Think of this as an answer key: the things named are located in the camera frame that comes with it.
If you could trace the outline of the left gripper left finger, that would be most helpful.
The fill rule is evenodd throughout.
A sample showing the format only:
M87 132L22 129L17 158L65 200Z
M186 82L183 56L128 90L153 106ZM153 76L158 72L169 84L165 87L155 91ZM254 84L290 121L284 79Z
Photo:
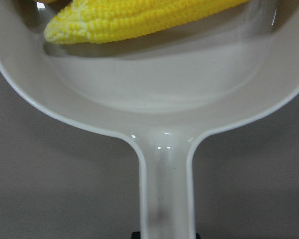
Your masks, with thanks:
M130 239L140 239L141 238L141 232L132 232Z

